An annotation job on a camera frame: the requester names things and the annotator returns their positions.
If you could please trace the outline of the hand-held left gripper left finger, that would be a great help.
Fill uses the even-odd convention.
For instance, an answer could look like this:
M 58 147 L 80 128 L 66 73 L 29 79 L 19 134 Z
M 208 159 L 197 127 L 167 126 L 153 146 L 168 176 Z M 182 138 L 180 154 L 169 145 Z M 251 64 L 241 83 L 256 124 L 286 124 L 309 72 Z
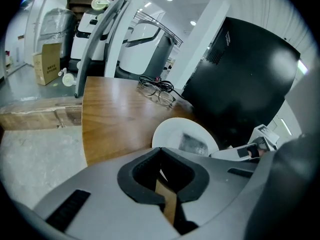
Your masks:
M 156 193 L 162 151 L 152 148 L 81 170 L 45 195 L 34 212 L 63 237 L 173 240 L 180 236 Z

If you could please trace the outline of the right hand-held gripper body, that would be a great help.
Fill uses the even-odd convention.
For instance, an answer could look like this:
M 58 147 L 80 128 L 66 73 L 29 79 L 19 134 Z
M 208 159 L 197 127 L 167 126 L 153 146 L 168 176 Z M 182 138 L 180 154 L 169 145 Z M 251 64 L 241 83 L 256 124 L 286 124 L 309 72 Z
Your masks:
M 249 144 L 256 144 L 261 150 L 275 151 L 277 150 L 277 141 L 279 136 L 271 131 L 267 126 L 261 124 L 255 127 L 249 138 Z

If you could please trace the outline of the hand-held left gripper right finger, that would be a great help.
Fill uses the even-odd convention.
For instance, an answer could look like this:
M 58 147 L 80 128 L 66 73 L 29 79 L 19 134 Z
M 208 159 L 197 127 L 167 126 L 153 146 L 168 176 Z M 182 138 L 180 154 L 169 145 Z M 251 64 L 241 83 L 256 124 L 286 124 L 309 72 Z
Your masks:
M 257 166 L 161 148 L 162 180 L 176 194 L 174 228 L 187 234 L 218 215 L 247 185 Z

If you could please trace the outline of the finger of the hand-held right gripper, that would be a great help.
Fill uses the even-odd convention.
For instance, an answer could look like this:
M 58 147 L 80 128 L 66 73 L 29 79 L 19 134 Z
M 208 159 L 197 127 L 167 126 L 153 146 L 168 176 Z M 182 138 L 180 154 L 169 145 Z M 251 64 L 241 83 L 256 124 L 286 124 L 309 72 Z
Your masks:
M 209 155 L 211 158 L 233 162 L 243 162 L 259 159 L 260 154 L 256 144 L 246 144 L 235 148 L 216 151 Z

